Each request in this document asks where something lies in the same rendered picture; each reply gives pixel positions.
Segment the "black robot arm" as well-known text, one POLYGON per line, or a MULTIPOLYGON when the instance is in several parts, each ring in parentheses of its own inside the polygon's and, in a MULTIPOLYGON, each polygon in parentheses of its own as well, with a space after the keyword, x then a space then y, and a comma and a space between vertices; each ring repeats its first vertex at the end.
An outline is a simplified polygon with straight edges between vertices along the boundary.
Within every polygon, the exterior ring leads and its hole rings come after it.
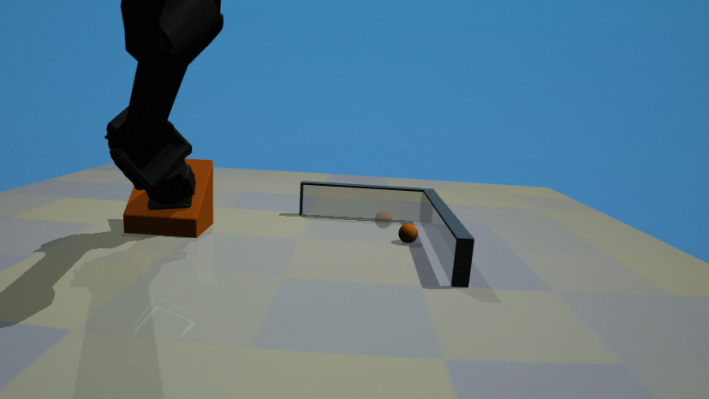
POLYGON ((188 65, 223 29, 220 9, 221 0, 121 2, 125 51, 138 65, 129 106, 105 138, 116 166, 146 190, 150 211, 192 205, 192 146, 168 118, 188 65))

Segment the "clear l-shaped glass wall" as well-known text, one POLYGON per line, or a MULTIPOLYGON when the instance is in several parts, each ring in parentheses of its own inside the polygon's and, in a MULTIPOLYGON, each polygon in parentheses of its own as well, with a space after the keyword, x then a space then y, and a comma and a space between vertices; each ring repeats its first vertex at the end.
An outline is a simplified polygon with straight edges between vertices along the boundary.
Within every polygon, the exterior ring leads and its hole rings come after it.
POLYGON ((302 185, 302 216, 375 220, 380 211, 392 221, 422 224, 452 284, 456 239, 424 192, 302 185))

